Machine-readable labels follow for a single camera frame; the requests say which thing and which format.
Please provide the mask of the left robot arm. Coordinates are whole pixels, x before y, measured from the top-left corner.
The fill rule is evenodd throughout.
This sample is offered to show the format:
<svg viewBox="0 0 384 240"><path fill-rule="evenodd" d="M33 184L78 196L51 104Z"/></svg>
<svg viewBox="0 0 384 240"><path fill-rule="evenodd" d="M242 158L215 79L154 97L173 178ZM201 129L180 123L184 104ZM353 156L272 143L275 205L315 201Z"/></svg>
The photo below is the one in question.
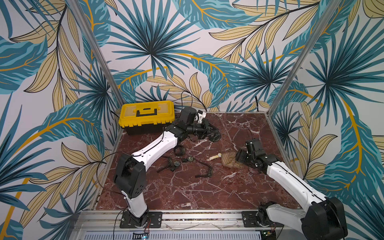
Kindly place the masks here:
<svg viewBox="0 0 384 240"><path fill-rule="evenodd" d="M149 215L143 194L149 167L189 135L196 136L199 140L207 138L211 142L220 140L219 129L209 123L206 115L203 111L185 107L180 116L152 143L131 155L122 154L119 158L114 183L123 194L130 216L137 225L144 225Z"/></svg>

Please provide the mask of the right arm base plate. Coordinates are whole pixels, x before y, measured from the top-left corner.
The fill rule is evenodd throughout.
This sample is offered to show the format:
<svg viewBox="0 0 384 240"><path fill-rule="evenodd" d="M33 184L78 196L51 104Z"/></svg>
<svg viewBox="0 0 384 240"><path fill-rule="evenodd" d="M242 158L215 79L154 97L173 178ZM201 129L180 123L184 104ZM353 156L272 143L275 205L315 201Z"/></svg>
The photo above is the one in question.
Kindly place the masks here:
<svg viewBox="0 0 384 240"><path fill-rule="evenodd" d="M280 223L272 222L263 211L260 213L259 211L243 211L241 215L245 228L274 228L283 226Z"/></svg>

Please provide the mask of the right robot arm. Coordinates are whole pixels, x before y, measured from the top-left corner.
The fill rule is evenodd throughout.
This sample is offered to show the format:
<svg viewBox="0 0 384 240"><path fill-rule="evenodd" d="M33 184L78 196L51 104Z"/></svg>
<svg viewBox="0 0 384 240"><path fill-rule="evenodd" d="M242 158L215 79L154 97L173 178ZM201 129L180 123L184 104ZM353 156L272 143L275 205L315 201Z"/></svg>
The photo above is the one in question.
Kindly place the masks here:
<svg viewBox="0 0 384 240"><path fill-rule="evenodd" d="M347 237L343 203L315 190L276 155L268 155L259 139L246 141L246 149L236 153L236 161L275 180L300 205L300 209L290 209L274 201L261 204L255 216L242 213L244 225L267 228L282 224L308 240L343 240Z"/></svg>

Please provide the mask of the beige striped cloth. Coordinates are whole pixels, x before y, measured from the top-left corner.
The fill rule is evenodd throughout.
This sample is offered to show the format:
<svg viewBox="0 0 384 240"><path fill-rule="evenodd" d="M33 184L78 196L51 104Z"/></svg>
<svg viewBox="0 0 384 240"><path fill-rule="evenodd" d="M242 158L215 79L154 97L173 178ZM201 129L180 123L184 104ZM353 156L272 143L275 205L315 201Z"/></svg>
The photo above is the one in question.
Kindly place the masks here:
<svg viewBox="0 0 384 240"><path fill-rule="evenodd" d="M226 152L221 156L223 167L230 169L242 169L245 165L236 160L237 152Z"/></svg>

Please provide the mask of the black looped watch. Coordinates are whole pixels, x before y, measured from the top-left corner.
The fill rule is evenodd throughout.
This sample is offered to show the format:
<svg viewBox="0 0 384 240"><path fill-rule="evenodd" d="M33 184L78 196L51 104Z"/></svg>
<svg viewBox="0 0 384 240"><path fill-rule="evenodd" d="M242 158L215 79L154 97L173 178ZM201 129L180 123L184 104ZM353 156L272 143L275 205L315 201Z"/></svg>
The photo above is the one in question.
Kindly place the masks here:
<svg viewBox="0 0 384 240"><path fill-rule="evenodd" d="M218 142L221 139L221 134L219 131L211 132L208 135L208 139L213 143Z"/></svg>

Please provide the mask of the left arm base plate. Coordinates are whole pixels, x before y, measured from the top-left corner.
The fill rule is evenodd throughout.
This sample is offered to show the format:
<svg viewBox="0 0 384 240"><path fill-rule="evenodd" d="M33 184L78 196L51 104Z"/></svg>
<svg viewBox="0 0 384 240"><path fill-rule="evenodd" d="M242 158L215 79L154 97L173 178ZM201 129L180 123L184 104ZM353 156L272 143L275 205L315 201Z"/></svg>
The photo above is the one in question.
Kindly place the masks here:
<svg viewBox="0 0 384 240"><path fill-rule="evenodd" d="M162 212L145 212L141 217L135 217L129 211L123 213L120 228L121 229L134 229L149 227L150 229L161 228L163 219Z"/></svg>

